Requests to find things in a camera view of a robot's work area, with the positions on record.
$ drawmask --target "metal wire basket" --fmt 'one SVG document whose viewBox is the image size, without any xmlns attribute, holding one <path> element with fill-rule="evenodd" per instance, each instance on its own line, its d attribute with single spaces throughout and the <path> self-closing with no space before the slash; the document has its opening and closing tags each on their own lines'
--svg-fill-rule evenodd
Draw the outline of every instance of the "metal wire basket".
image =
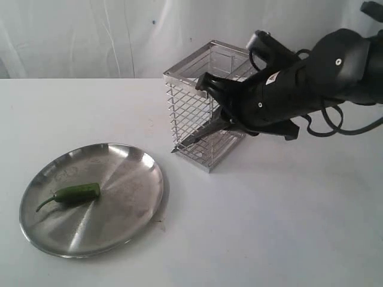
<svg viewBox="0 0 383 287">
<path fill-rule="evenodd" d="M 218 107 L 210 95 L 195 89 L 198 78 L 205 72 L 243 81 L 255 70 L 248 60 L 247 50 L 211 41 L 164 72 L 163 77 L 169 88 L 167 94 L 175 146 L 198 128 L 209 124 L 212 113 Z M 243 133 L 223 130 L 185 146 L 177 154 L 210 172 L 244 136 Z"/>
</svg>

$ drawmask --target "white table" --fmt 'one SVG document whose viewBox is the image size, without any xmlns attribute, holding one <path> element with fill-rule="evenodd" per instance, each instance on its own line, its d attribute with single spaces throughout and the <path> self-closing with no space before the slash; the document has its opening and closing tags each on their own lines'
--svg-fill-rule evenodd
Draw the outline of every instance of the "white table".
<svg viewBox="0 0 383 287">
<path fill-rule="evenodd" d="M 383 286 L 382 128 L 247 137 L 207 174 L 169 153 L 160 79 L 3 80 L 0 99 L 0 286 Z M 381 108 L 346 105 L 345 115 L 359 127 Z M 27 184 L 99 142 L 159 162 L 170 186 L 163 223 L 93 258 L 42 253 L 19 227 Z"/>
</svg>

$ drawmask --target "metal plate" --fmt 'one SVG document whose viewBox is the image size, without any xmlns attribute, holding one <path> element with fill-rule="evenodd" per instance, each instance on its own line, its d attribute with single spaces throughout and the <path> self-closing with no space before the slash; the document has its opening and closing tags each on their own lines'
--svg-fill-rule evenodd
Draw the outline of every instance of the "metal plate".
<svg viewBox="0 0 383 287">
<path fill-rule="evenodd" d="M 99 200 L 77 207 L 52 201 L 55 191 L 98 182 Z M 128 242 L 159 207 L 163 194 L 160 167 L 144 151 L 101 143 L 71 151 L 48 164 L 27 187 L 20 225 L 38 249 L 60 257 L 89 257 Z"/>
</svg>

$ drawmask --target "white fabric backdrop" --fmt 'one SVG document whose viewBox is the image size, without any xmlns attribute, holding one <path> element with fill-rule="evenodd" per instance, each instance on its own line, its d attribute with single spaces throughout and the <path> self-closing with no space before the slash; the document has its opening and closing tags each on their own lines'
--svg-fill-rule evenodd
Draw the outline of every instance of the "white fabric backdrop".
<svg viewBox="0 0 383 287">
<path fill-rule="evenodd" d="M 209 40 L 244 47 L 256 29 L 293 50 L 341 27 L 372 35 L 383 27 L 362 2 L 0 0 L 0 59 L 11 78 L 161 77 Z"/>
</svg>

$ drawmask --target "robotic arm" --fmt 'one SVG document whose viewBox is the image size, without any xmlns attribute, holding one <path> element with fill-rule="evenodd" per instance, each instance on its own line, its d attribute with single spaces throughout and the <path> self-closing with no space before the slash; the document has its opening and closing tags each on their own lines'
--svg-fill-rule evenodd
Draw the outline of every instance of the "robotic arm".
<svg viewBox="0 0 383 287">
<path fill-rule="evenodd" d="M 383 22 L 383 6 L 365 2 L 361 10 Z M 309 121 L 308 132 L 327 137 L 335 133 L 358 135 L 383 124 L 383 118 L 358 130 L 343 130 L 343 112 L 338 107 L 345 101 L 357 105 L 383 103 L 383 30 L 371 38 L 340 29 L 326 35 L 312 51 L 293 53 L 270 34 L 257 31 L 247 45 L 250 61 L 258 71 L 243 82 L 203 74 L 196 89 L 207 91 L 220 107 L 208 125 L 187 137 L 174 150 L 178 151 L 219 130 L 236 130 L 251 136 L 259 133 L 297 139 L 299 127 L 290 119 L 302 116 Z M 303 53 L 309 56 L 301 59 Z M 266 63 L 260 70 L 257 56 Z M 341 115 L 335 125 L 326 108 Z M 332 128 L 317 133 L 310 128 L 311 112 L 321 111 Z"/>
</svg>

